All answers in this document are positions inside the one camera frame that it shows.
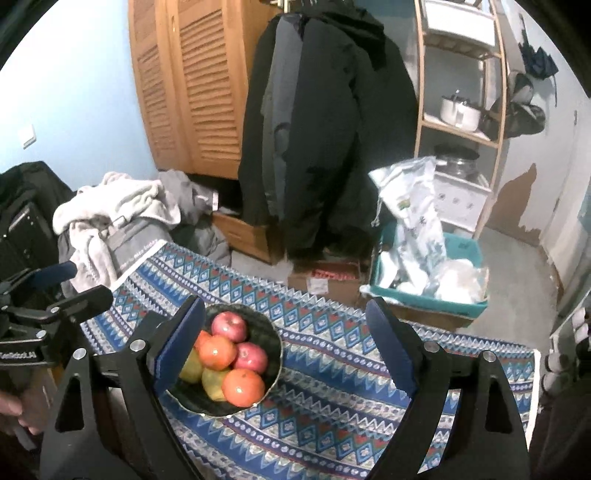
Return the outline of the person's left hand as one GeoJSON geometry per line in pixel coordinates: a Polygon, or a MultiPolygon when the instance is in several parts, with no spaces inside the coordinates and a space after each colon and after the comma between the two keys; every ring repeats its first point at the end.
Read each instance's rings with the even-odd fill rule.
{"type": "Polygon", "coordinates": [[[21,393],[1,391],[1,432],[14,434],[16,424],[32,435],[45,430],[56,384],[47,369],[34,370],[28,385],[21,393]]]}

